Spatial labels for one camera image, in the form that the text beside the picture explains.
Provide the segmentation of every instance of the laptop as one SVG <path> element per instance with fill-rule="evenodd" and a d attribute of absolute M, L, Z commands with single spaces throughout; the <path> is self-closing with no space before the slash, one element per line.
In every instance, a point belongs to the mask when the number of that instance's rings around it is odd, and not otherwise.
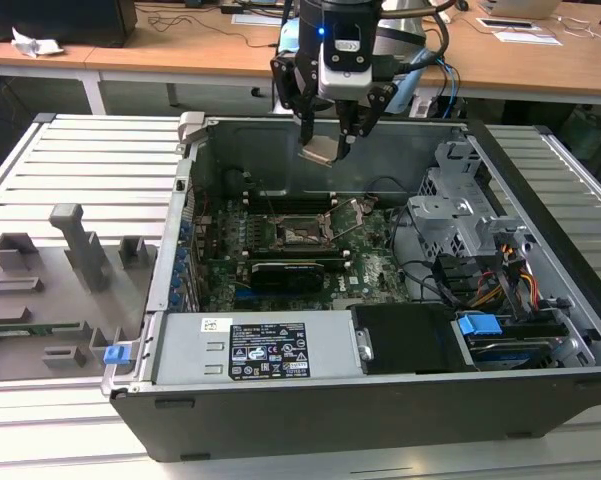
<path fill-rule="evenodd" d="M 483 0 L 482 8 L 495 17 L 548 18 L 558 8 L 562 0 Z"/>

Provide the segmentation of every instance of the blue drive latch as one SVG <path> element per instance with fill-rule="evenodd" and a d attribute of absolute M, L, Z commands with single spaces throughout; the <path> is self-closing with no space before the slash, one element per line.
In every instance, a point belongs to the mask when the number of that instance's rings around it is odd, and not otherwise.
<path fill-rule="evenodd" d="M 495 315 L 490 313 L 466 314 L 458 320 L 463 335 L 499 335 L 502 327 Z"/>
<path fill-rule="evenodd" d="M 131 345 L 110 345 L 104 351 L 105 365 L 128 365 L 131 363 Z"/>

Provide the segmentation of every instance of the power supply label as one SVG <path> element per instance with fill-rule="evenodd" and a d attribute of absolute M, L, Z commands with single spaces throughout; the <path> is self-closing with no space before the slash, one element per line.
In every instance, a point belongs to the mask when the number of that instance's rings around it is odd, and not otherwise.
<path fill-rule="evenodd" d="M 304 323 L 232 325 L 229 376 L 233 380 L 310 377 Z"/>

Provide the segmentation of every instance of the desk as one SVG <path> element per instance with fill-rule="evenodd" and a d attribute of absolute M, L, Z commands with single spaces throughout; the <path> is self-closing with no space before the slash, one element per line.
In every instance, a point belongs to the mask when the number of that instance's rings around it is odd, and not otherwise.
<path fill-rule="evenodd" d="M 550 19 L 538 24 L 555 32 L 563 46 L 502 43 L 465 22 L 488 31 L 475 21 L 476 16 L 486 16 L 477 1 L 471 0 L 470 4 L 471 10 L 466 13 L 451 10 L 454 21 L 449 25 L 451 45 L 446 56 L 460 71 L 463 97 L 601 104 L 601 39 L 569 35 L 558 21 Z M 160 5 L 164 4 L 140 7 L 150 10 Z M 273 43 L 278 36 L 275 27 L 232 25 L 231 17 L 217 10 L 183 13 L 225 32 L 241 33 L 252 45 Z M 601 34 L 601 26 L 597 25 L 601 6 L 563 3 L 558 13 L 591 20 L 594 31 Z M 179 14 L 161 13 L 164 17 Z M 100 82 L 106 80 L 269 87 L 273 48 L 249 48 L 243 38 L 223 35 L 193 20 L 160 33 L 149 25 L 151 15 L 138 12 L 136 31 L 123 49 L 68 46 L 64 55 L 32 59 L 9 44 L 0 44 L 0 73 L 80 80 L 94 114 L 106 113 L 100 90 Z M 436 34 L 429 35 L 429 44 L 434 48 Z M 426 112 L 442 82 L 439 69 L 430 68 L 424 73 L 413 114 Z M 169 91 L 173 96 L 174 89 Z"/>
<path fill-rule="evenodd" d="M 139 4 L 144 10 L 158 10 L 164 4 Z M 165 32 L 149 25 L 150 14 L 138 13 L 136 30 L 124 48 L 65 46 L 65 54 L 30 58 L 9 43 L 0 43 L 0 74 L 7 76 L 74 79 L 82 82 L 94 114 L 106 114 L 100 82 L 132 81 L 166 83 L 170 102 L 175 101 L 173 84 L 271 86 L 269 61 L 274 49 L 251 48 L 244 38 L 203 27 L 194 20 L 183 21 Z M 251 45 L 275 43 L 279 29 L 232 25 L 230 15 L 182 9 L 160 12 L 165 18 L 191 15 L 206 25 L 230 34 L 242 34 Z"/>
<path fill-rule="evenodd" d="M 448 25 L 451 42 L 446 60 L 462 77 L 460 96 L 601 104 L 600 38 L 570 35 L 560 22 L 547 19 L 535 22 L 544 30 L 538 33 L 555 34 L 563 46 L 504 43 L 472 28 L 490 31 L 475 20 L 487 17 L 478 1 L 469 3 L 471 9 L 466 13 L 451 11 L 452 23 Z M 556 15 L 590 21 L 592 30 L 601 35 L 599 5 L 562 3 Z M 435 32 L 428 35 L 427 45 L 433 49 L 439 40 Z M 412 116 L 423 116 L 415 114 L 416 110 L 426 113 L 425 107 L 438 94 L 442 81 L 440 69 L 429 68 L 423 74 Z"/>

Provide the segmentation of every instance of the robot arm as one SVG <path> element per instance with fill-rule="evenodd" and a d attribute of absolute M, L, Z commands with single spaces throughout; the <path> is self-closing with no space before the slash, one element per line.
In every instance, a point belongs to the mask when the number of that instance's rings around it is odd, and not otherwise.
<path fill-rule="evenodd" d="M 446 50 L 449 36 L 438 12 L 455 3 L 300 0 L 298 51 L 280 52 L 271 68 L 282 106 L 300 121 L 305 158 L 330 166 L 349 153 L 357 136 L 369 134 L 398 91 L 394 77 L 435 63 Z M 433 16 L 443 42 L 423 56 L 424 16 Z M 332 103 L 338 140 L 314 137 L 315 112 Z"/>

